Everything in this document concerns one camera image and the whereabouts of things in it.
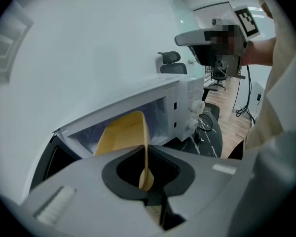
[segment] beige shirt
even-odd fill
[[[259,0],[259,3],[267,14],[267,10],[272,14],[276,35],[273,67],[267,80],[265,96],[284,74],[296,53],[296,33],[276,0]],[[249,130],[244,140],[244,150],[260,146],[270,138],[278,136],[282,131],[283,128],[273,107],[264,97],[256,124]]]

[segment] white knob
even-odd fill
[[[189,118],[188,121],[186,121],[186,126],[189,130],[195,130],[197,127],[198,121],[193,119],[193,118]]]
[[[201,114],[204,102],[201,100],[194,100],[191,104],[191,111],[197,114]]]

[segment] person's arm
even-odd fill
[[[248,47],[241,57],[241,66],[250,64],[273,65],[273,49],[276,37],[262,41],[248,41]]]

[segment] wooden floor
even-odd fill
[[[239,80],[238,78],[227,78],[222,82],[226,91],[218,87],[218,91],[210,91],[205,100],[205,102],[215,104],[220,108],[218,124],[222,130],[222,158],[227,158],[230,155],[251,127],[248,114],[236,117],[235,110],[233,110]]]

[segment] white microwave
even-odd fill
[[[134,83],[124,83],[103,97],[92,92],[65,117],[54,136],[81,158],[93,156],[107,125],[133,111],[142,111],[152,145],[164,145],[174,138],[181,141],[192,135],[198,114],[191,105],[200,102],[204,78],[178,74],[155,74]]]

